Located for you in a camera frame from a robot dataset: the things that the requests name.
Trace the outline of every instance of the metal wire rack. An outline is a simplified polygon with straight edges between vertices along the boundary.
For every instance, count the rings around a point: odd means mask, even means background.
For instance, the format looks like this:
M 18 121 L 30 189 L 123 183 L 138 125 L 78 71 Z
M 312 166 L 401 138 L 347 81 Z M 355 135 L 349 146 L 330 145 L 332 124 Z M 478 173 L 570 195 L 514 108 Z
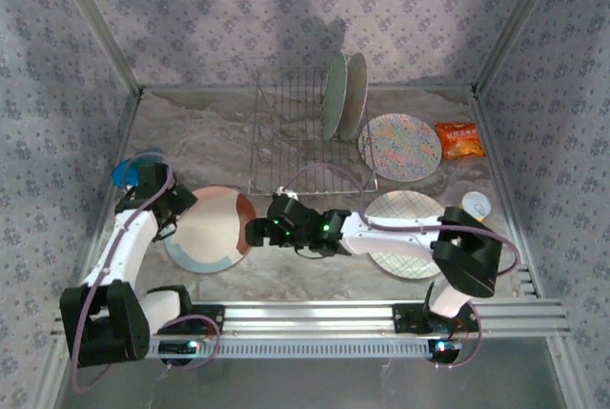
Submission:
M 299 169 L 311 163 L 331 163 L 350 172 L 365 192 L 377 189 L 371 140 L 322 139 L 321 109 L 326 71 L 292 69 L 259 72 L 254 102 L 254 130 L 248 194 L 273 194 Z M 361 126 L 368 127 L 368 115 Z M 357 193 L 358 186 L 337 171 L 317 167 L 291 185 L 299 194 Z

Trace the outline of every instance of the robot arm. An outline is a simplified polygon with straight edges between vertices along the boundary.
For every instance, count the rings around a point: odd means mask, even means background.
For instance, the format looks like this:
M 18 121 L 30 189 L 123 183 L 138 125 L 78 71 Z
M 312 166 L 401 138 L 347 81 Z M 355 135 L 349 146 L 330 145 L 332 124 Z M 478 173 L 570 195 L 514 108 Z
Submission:
M 460 225 L 489 231 L 459 208 L 447 208 L 443 216 L 412 220 L 368 217 L 376 225 L 392 228 Z M 261 246 L 308 248 L 322 256 L 358 255 L 368 252 L 408 254 L 434 261 L 444 279 L 432 288 L 429 305 L 433 314 L 455 317 L 471 297 L 492 297 L 498 275 L 501 242 L 473 233 L 397 233 L 370 227 L 350 211 L 331 210 L 322 214 L 310 209 L 293 194 L 274 196 L 266 218 L 248 224 L 246 239 Z
M 104 271 L 87 312 L 78 357 L 81 367 L 142 359 L 149 351 L 151 335 L 168 321 L 186 314 L 185 305 L 190 300 L 183 287 L 153 290 L 141 302 L 134 292 L 142 259 L 151 242 L 170 235 L 172 227 L 175 230 L 176 217 L 196 201 L 191 192 L 176 183 L 149 209 L 138 212 L 137 208 L 156 194 L 166 179 L 165 165 L 138 168 L 138 185 L 116 206 L 112 235 L 97 264 L 80 286 L 66 289 L 60 298 L 64 331 L 72 352 L 83 303 L 100 271 Z M 134 214 L 137 216 L 127 231 L 121 233 Z M 111 265 L 103 270 L 112 247 L 115 249 Z
M 109 244 L 95 268 L 78 287 L 68 288 L 60 299 L 64 332 L 72 352 L 78 320 L 84 301 L 103 270 L 112 247 L 110 267 L 93 296 L 86 313 L 78 366 L 93 366 L 144 358 L 151 335 L 168 321 L 193 312 L 188 292 L 182 286 L 161 287 L 150 291 L 139 301 L 134 284 L 144 254 L 151 242 L 175 231 L 176 218 L 188 210 L 196 197 L 174 183 L 150 207 L 138 213 L 129 229 L 127 220 L 147 200 L 157 194 L 167 180 L 163 164 L 138 168 L 138 185 L 131 188 L 116 206 L 116 218 Z M 370 217 L 376 225 L 424 227 L 442 224 L 478 227 L 487 230 L 471 216 L 457 208 L 447 208 L 442 217 L 429 216 L 414 220 Z M 115 240 L 120 236 L 117 245 Z M 257 218 L 246 227 L 251 246 L 266 243 L 295 250 L 308 248 L 322 256 L 357 255 L 385 252 L 409 255 L 434 261 L 445 279 L 429 290 L 419 325 L 428 328 L 429 313 L 453 318 L 470 297 L 491 297 L 495 291 L 501 243 L 472 233 L 380 231 L 370 227 L 359 214 L 331 210 L 322 214 L 301 204 L 295 195 L 277 194 L 267 217 Z

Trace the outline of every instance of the speckled plate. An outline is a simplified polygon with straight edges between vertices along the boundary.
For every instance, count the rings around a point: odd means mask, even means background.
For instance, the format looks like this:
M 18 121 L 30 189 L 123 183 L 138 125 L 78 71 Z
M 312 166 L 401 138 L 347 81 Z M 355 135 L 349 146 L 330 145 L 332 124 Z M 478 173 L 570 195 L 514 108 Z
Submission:
M 369 138 L 372 150 L 363 150 Z M 405 113 L 386 113 L 371 120 L 362 128 L 358 147 L 369 168 L 398 182 L 412 182 L 430 175 L 442 155 L 434 130 Z
M 164 240 L 170 258 L 193 273 L 229 269 L 248 254 L 246 224 L 256 218 L 248 198 L 230 188 L 193 192 L 197 202 L 180 217 L 175 234 Z
M 328 70 L 324 100 L 322 101 L 322 138 L 324 140 L 330 140 L 335 135 L 336 127 L 339 126 L 346 89 L 347 62 L 345 61 L 345 55 L 338 53 L 333 58 L 331 68 Z
M 366 59 L 362 53 L 356 53 L 347 65 L 347 91 L 339 121 L 339 138 L 350 140 L 356 137 L 364 114 L 368 86 Z
M 417 192 L 389 192 L 375 199 L 366 210 L 368 216 L 388 218 L 423 218 L 441 216 L 444 208 L 430 196 Z M 383 270 L 396 277 L 423 279 L 436 276 L 440 269 L 432 262 L 417 256 L 371 253 L 371 258 Z

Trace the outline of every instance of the chip bag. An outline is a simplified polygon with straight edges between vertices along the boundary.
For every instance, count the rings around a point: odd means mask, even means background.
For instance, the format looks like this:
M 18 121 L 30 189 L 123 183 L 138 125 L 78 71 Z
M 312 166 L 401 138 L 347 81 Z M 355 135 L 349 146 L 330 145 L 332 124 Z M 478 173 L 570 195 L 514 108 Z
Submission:
M 438 122 L 435 127 L 437 128 L 440 145 L 442 145 L 443 158 L 485 156 L 475 123 Z

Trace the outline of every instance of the colorful patterned plate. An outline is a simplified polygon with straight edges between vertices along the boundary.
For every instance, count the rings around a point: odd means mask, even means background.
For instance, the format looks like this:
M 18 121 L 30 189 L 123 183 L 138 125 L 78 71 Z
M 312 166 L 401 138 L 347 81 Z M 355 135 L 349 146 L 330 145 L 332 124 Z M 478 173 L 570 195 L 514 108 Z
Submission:
M 170 258 L 193 273 L 229 269 L 248 254 L 246 224 L 256 218 L 248 198 L 230 188 L 193 192 L 197 202 L 180 217 L 175 234 L 164 240 Z
M 445 209 L 430 196 L 417 192 L 389 192 L 371 203 L 366 210 L 369 216 L 388 218 L 424 218 L 441 216 Z M 436 276 L 440 269 L 432 262 L 413 255 L 371 253 L 371 258 L 393 276 L 422 279 Z
M 369 137 L 373 149 L 363 150 Z M 372 119 L 362 128 L 358 148 L 369 168 L 398 182 L 413 182 L 430 175 L 442 155 L 434 130 L 404 113 L 387 113 Z
M 336 127 L 339 126 L 346 89 L 347 63 L 345 55 L 338 53 L 328 70 L 324 100 L 322 101 L 322 138 L 324 140 L 330 140 L 335 135 Z
M 356 53 L 347 65 L 347 91 L 339 122 L 339 138 L 350 140 L 356 136 L 364 114 L 367 89 L 366 59 L 362 53 Z

